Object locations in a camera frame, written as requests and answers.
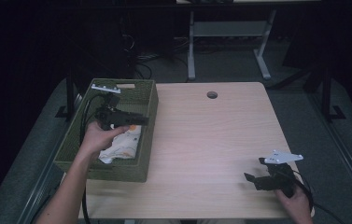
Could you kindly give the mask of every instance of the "white cloth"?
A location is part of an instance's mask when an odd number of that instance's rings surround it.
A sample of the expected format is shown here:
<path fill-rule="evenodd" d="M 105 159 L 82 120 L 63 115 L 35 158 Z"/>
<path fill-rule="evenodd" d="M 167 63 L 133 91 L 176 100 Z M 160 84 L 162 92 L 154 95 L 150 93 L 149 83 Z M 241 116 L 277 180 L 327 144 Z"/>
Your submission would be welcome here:
<path fill-rule="evenodd" d="M 100 152 L 99 159 L 107 164 L 116 158 L 134 159 L 140 135 L 141 126 L 131 125 L 126 133 L 122 133 L 114 138 L 112 147 Z"/>

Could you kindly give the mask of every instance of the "finger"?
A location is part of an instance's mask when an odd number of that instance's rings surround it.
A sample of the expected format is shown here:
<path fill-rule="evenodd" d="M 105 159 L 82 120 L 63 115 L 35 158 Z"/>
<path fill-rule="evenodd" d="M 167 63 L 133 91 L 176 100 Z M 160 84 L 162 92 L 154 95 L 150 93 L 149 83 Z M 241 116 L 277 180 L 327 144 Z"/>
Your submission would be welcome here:
<path fill-rule="evenodd" d="M 275 193 L 275 196 L 279 199 L 286 197 L 286 195 L 283 193 L 281 189 L 275 189 L 274 193 Z"/>
<path fill-rule="evenodd" d="M 120 135 L 121 133 L 126 133 L 129 130 L 129 126 L 120 126 L 116 129 L 113 129 L 111 131 L 107 132 L 107 137 L 108 138 L 114 138 L 118 135 Z"/>

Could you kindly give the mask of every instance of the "hand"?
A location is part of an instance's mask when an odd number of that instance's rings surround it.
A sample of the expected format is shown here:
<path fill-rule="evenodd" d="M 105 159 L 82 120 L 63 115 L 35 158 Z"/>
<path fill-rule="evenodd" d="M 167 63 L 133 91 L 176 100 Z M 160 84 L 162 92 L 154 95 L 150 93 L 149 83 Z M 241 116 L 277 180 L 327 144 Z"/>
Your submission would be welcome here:
<path fill-rule="evenodd" d="M 283 207 L 295 223 L 313 223 L 310 216 L 309 200 L 299 186 L 295 185 L 294 195 L 291 198 L 288 198 L 281 189 L 275 190 L 275 196 L 283 204 Z"/>
<path fill-rule="evenodd" d="M 129 130 L 129 126 L 120 126 L 116 129 L 104 131 L 97 121 L 89 124 L 83 137 L 78 154 L 97 160 L 100 151 L 112 146 L 112 140 L 121 133 Z"/>

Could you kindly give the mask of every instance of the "desk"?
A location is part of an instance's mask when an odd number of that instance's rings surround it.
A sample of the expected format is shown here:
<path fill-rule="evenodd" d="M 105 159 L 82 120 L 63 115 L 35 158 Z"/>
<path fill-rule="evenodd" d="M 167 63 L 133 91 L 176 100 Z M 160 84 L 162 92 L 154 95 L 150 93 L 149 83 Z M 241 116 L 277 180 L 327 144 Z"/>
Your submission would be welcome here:
<path fill-rule="evenodd" d="M 244 177 L 268 175 L 258 157 L 273 149 L 289 151 L 260 83 L 158 84 L 157 89 L 147 182 L 88 180 L 91 218 L 287 216 L 271 191 L 255 190 Z M 209 91 L 218 98 L 209 99 Z"/>

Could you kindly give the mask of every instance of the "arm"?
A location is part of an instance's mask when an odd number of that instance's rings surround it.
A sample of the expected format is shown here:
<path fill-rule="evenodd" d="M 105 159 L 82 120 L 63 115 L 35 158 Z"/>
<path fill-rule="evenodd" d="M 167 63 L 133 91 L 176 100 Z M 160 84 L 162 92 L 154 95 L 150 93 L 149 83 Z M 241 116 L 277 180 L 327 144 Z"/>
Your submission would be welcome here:
<path fill-rule="evenodd" d="M 283 204 L 289 216 L 297 224 L 313 224 L 310 216 L 309 200 L 303 190 L 295 185 L 294 195 L 288 198 L 281 189 L 275 190 L 275 196 Z"/>
<path fill-rule="evenodd" d="M 91 163 L 98 158 L 102 149 L 111 146 L 115 136 L 128 129 L 124 126 L 111 131 L 103 131 L 96 121 L 88 126 L 79 152 L 63 183 L 42 211 L 36 223 L 77 223 Z"/>

